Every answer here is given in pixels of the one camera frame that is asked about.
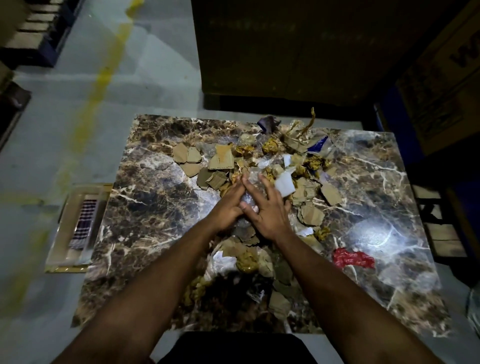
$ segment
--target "brown marble surface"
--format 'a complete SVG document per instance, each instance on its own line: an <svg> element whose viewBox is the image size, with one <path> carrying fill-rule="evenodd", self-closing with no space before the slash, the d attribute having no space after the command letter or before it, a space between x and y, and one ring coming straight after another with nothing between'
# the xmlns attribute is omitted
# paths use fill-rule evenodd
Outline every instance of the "brown marble surface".
<svg viewBox="0 0 480 364"><path fill-rule="evenodd" d="M72 325L93 317L105 300L193 224L219 199L185 176L172 157L179 142L236 142L241 133L258 133L256 124L155 115L138 116L130 132L114 188L85 276ZM337 150L337 172L330 182L344 198L340 206L316 205L331 234L321 254L331 259L337 247L375 258L375 269L347 266L343 272L410 329L446 335L449 315L395 138L391 133L324 129ZM264 135L257 136L262 141ZM207 165L211 157L202 161ZM273 249L273 258L281 259ZM270 279L230 274L207 288L195 306L180 305L171 328L256 332L318 333L321 329L302 297L292 300L287 322L267 310ZM249 292L265 291L257 303Z"/></svg>

